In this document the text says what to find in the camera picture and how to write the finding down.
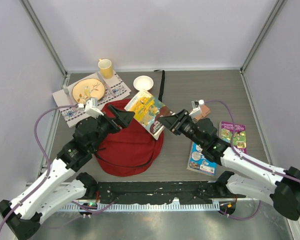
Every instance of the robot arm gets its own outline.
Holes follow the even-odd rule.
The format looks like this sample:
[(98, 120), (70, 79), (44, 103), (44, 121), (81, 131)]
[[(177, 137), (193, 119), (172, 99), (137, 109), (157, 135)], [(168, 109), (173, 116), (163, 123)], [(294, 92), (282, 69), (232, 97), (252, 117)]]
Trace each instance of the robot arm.
[(158, 120), (173, 134), (183, 134), (199, 145), (202, 148), (201, 153), (210, 162), (237, 170), (251, 178), (244, 178), (229, 171), (224, 172), (217, 182), (221, 183), (226, 191), (264, 201), (272, 205), (284, 217), (298, 220), (300, 217), (300, 183), (275, 173), (300, 180), (300, 171), (294, 167), (286, 170), (272, 166), (245, 153), (238, 155), (228, 142), (217, 137), (217, 129), (209, 118), (200, 119), (197, 123), (192, 121), (192, 117), (198, 113), (202, 104), (204, 104), (203, 100), (194, 101), (191, 113), (184, 109), (172, 116), (159, 117)]
[(97, 182), (86, 172), (80, 173), (69, 185), (55, 191), (56, 188), (73, 176), (85, 165), (100, 143), (108, 134), (115, 134), (127, 128), (135, 113), (121, 111), (113, 106), (108, 108), (114, 117), (108, 117), (97, 109), (97, 100), (91, 98), (81, 108), (91, 117), (80, 121), (75, 126), (73, 139), (57, 154), (50, 166), (50, 172), (44, 172), (27, 190), (11, 201), (0, 202), (0, 214), (3, 218), (12, 211), (21, 200), (34, 190), (44, 178), (40, 188), (29, 196), (8, 217), (6, 224), (19, 240), (31, 238), (40, 225), (54, 212), (69, 202), (82, 197), (92, 198), (98, 190)]

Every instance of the wooden plate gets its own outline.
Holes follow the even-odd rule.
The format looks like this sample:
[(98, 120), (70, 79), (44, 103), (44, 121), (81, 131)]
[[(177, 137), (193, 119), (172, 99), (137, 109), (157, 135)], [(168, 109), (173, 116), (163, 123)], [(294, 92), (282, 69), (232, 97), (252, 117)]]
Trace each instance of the wooden plate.
[(78, 82), (72, 89), (72, 96), (78, 104), (85, 104), (89, 98), (102, 99), (106, 88), (103, 83), (96, 78), (88, 78)]

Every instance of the white bowl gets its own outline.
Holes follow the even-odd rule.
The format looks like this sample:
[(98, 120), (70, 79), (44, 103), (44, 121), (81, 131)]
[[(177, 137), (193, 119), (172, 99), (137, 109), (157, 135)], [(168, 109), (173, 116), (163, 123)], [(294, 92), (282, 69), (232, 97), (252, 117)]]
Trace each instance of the white bowl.
[(133, 81), (133, 86), (138, 91), (141, 90), (150, 90), (154, 86), (154, 81), (149, 76), (138, 76)]

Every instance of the red bag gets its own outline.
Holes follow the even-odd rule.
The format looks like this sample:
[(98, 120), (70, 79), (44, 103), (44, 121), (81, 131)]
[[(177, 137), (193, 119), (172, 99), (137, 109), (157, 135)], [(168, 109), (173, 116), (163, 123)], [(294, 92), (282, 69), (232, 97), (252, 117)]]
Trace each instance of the red bag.
[[(159, 100), (162, 101), (164, 91), (165, 71), (162, 71)], [(130, 99), (123, 99), (107, 103), (102, 112), (109, 117), (114, 115), (108, 109), (109, 105), (124, 110)], [(95, 152), (98, 163), (108, 174), (127, 177), (146, 171), (159, 155), (164, 143), (162, 132), (155, 140), (135, 119), (127, 128), (115, 134), (109, 134)]]

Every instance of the wood grain surface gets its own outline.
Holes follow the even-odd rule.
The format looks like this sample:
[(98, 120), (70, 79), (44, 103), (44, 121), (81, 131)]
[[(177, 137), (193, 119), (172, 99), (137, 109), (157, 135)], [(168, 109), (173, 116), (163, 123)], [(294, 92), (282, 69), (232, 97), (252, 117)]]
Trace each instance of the wood grain surface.
[[(71, 74), (69, 84), (72, 84), (91, 73)], [(150, 92), (158, 96), (161, 82), (161, 72), (118, 72), (122, 80), (132, 90), (130, 98), (137, 93), (133, 81), (141, 75), (153, 79), (154, 85)], [(248, 101), (245, 87), (238, 70), (208, 70), (208, 71), (166, 71), (165, 88), (162, 101), (171, 110), (179, 112), (182, 109), (191, 110), (193, 100), (225, 101), (237, 124), (246, 125), (247, 153), (263, 162), (267, 162), (266, 154), (260, 139), (257, 125)], [(231, 121), (226, 108), (220, 103), (210, 103), (211, 113), (208, 117), (215, 127), (220, 121)], [(51, 158), (53, 159), (62, 147), (72, 139), (74, 128), (69, 128), (61, 116), (54, 138)], [(220, 174), (229, 170), (217, 166), (216, 176), (187, 170), (191, 141), (183, 135), (175, 136), (164, 130), (164, 143), (158, 158), (151, 167), (138, 175), (117, 177), (105, 173), (95, 158), (91, 159), (81, 172), (87, 172), (97, 181), (213, 181)]]

